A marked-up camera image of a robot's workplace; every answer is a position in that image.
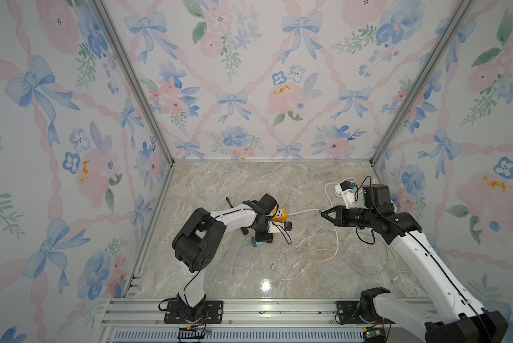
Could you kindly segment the teal charger adapter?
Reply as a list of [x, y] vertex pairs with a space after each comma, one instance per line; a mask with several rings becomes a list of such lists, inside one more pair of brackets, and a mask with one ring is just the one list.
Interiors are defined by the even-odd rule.
[[271, 236], [253, 236], [252, 237], [252, 246], [253, 247], [261, 247], [264, 244], [272, 244], [274, 241], [274, 235]]

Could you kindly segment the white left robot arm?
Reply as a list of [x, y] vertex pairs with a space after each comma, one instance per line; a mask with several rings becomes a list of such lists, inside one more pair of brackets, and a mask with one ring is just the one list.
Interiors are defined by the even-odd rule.
[[185, 317], [193, 322], [202, 316], [206, 294], [204, 269], [211, 263], [225, 234], [236, 230], [254, 230], [255, 241], [272, 243], [272, 215], [279, 209], [274, 197], [265, 194], [260, 200], [248, 200], [219, 212], [196, 209], [172, 242], [175, 258], [184, 274], [177, 295]]

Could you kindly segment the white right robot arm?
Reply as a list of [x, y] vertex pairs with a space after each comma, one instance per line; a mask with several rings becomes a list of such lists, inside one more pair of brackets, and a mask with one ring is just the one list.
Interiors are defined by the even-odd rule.
[[366, 322], [389, 320], [423, 342], [501, 342], [507, 319], [490, 311], [455, 277], [406, 212], [393, 205], [372, 208], [332, 207], [322, 217], [336, 227], [370, 228], [410, 267], [434, 304], [437, 314], [418, 312], [384, 287], [365, 290], [355, 314]]

